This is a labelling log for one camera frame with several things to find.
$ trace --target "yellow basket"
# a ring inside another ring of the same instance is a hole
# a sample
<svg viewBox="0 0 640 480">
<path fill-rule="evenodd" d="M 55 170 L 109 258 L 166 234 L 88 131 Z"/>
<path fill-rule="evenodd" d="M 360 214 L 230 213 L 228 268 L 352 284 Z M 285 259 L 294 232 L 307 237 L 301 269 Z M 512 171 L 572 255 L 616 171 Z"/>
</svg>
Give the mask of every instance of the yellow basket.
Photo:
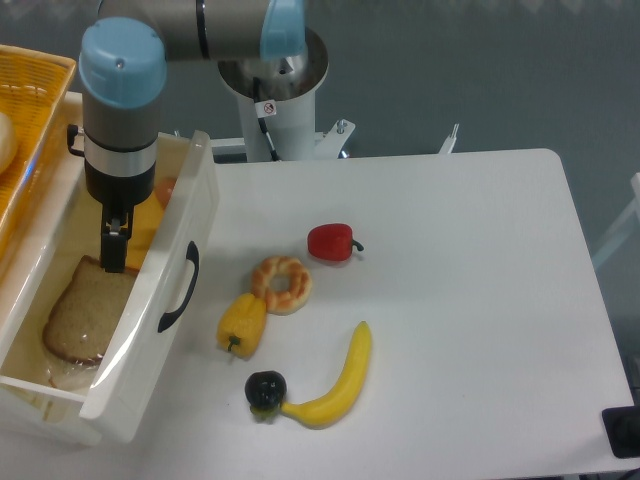
<svg viewBox="0 0 640 480">
<path fill-rule="evenodd" d="M 54 152 L 66 142 L 58 113 L 75 70 L 70 58 L 0 45 L 0 112 L 18 138 L 16 156 L 0 174 L 0 259 L 26 227 L 55 169 Z"/>
</svg>

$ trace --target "toast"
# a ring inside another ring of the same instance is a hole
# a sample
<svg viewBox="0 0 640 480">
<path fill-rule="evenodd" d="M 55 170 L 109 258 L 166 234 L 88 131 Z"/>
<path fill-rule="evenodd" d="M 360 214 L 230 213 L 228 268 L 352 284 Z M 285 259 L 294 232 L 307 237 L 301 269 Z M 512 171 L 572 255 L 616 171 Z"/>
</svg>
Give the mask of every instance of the toast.
<svg viewBox="0 0 640 480">
<path fill-rule="evenodd" d="M 106 273 L 98 260 L 82 257 L 42 332 L 47 350 L 69 363 L 100 364 L 137 274 Z"/>
</svg>

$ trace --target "yellow banana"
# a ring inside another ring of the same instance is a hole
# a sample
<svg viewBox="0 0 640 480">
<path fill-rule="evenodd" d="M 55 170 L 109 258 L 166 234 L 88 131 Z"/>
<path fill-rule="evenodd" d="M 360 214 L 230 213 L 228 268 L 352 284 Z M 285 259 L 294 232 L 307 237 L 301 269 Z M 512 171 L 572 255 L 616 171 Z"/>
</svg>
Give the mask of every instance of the yellow banana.
<svg viewBox="0 0 640 480">
<path fill-rule="evenodd" d="M 327 427 L 346 414 L 355 403 L 367 376 L 371 354 L 371 330 L 360 322 L 353 332 L 340 378 L 320 398 L 299 405 L 282 402 L 280 411 L 309 427 Z"/>
</svg>

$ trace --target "black drawer handle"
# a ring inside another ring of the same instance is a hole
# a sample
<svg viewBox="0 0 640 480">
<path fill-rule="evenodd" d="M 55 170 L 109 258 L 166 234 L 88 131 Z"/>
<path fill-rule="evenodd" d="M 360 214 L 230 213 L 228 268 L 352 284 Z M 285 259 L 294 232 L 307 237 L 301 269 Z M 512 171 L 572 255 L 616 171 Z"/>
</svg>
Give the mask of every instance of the black drawer handle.
<svg viewBox="0 0 640 480">
<path fill-rule="evenodd" d="M 164 332 L 176 323 L 176 320 L 180 318 L 180 315 L 182 315 L 185 308 L 187 308 L 189 300 L 191 300 L 191 296 L 193 295 L 193 291 L 196 288 L 196 281 L 198 280 L 198 273 L 200 272 L 200 253 L 198 252 L 198 247 L 193 240 L 189 242 L 189 246 L 187 247 L 187 260 L 193 262 L 194 266 L 193 276 L 189 282 L 189 288 L 187 288 L 187 293 L 184 296 L 182 304 L 173 312 L 166 312 L 162 315 L 160 323 L 158 324 L 158 333 Z"/>
</svg>

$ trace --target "bread roll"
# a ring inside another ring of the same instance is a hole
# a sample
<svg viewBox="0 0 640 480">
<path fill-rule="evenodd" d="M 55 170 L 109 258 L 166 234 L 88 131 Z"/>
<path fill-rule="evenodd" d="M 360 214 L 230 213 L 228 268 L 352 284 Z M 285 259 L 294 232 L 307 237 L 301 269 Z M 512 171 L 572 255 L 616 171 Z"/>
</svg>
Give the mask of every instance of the bread roll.
<svg viewBox="0 0 640 480">
<path fill-rule="evenodd" d="M 18 152 L 18 137 L 8 115 L 0 112 L 0 174 L 11 165 Z"/>
</svg>

